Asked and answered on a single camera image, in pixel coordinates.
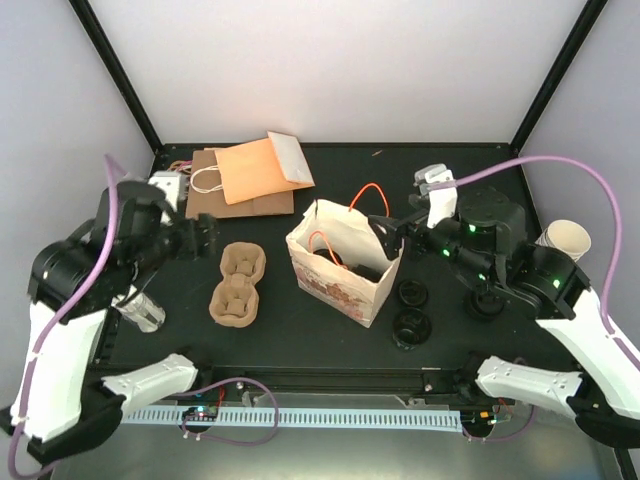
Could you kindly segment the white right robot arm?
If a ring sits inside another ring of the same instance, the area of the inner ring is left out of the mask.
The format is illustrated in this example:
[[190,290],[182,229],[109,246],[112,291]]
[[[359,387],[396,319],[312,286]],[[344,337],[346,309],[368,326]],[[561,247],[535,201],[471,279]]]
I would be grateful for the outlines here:
[[387,258],[405,242],[447,261],[475,296],[487,295],[555,337],[580,365],[557,372],[472,354],[454,379],[457,396],[476,403],[506,397],[573,420],[592,439],[612,448],[639,446],[637,349],[600,318],[600,299],[567,254],[529,241],[526,213],[492,189],[446,207],[401,220],[370,216],[368,224]]

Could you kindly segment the black plastic cup lid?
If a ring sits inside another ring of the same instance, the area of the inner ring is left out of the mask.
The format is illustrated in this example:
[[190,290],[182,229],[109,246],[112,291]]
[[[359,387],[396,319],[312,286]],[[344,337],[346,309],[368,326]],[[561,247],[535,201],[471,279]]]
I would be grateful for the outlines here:
[[396,287],[396,295],[400,303],[409,308],[422,308],[429,298],[426,285],[415,279],[401,280]]

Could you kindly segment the orange kraft paper bag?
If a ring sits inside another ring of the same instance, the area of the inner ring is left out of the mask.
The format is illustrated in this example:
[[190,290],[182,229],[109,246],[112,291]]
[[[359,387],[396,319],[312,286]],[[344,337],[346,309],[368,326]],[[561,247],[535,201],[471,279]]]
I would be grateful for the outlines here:
[[218,149],[214,155],[229,205],[315,185],[293,135],[269,131],[264,139]]

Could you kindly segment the stack of paper cups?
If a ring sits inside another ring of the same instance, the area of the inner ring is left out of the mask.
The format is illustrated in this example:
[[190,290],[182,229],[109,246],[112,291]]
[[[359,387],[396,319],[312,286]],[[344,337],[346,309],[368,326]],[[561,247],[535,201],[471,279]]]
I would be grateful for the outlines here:
[[566,219],[551,222],[536,240],[537,245],[555,248],[579,261],[592,246],[591,236],[580,224]]

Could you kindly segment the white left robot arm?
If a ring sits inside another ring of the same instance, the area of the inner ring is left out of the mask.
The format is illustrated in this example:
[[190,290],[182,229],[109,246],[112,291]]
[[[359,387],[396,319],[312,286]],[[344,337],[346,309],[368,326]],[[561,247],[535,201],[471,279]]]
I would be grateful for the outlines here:
[[213,216],[186,218],[160,188],[125,181],[103,191],[94,218],[38,254],[23,380],[1,411],[2,429],[27,437],[38,463],[100,446],[127,415],[167,396],[202,399],[213,391],[209,362],[189,347],[126,374],[85,374],[111,311],[141,299],[141,278],[167,261],[212,255],[217,233]]

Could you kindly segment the brown pulp cup carrier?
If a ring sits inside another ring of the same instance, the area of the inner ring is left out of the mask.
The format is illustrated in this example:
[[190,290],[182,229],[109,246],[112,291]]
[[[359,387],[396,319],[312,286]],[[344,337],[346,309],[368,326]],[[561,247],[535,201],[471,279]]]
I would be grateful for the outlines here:
[[218,325],[245,328],[258,314],[259,294],[256,284],[263,278],[266,254],[255,243],[234,242],[221,256],[221,282],[215,287],[209,313]]

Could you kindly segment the printed white paper bag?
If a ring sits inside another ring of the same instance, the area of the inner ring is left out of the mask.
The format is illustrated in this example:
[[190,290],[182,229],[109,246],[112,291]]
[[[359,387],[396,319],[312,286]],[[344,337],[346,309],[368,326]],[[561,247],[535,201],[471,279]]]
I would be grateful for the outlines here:
[[391,293],[403,250],[390,260],[355,208],[313,201],[285,241],[298,286],[368,328]]

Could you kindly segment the brown kraft paper bag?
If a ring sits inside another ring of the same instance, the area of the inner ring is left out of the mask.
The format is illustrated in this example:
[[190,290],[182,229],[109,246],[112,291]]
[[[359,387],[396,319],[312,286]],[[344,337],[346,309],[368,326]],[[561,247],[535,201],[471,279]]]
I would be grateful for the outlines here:
[[178,201],[188,217],[218,219],[281,216],[294,213],[294,195],[286,188],[279,161],[263,147],[239,153],[205,148],[189,160],[177,160],[158,175],[178,179]]

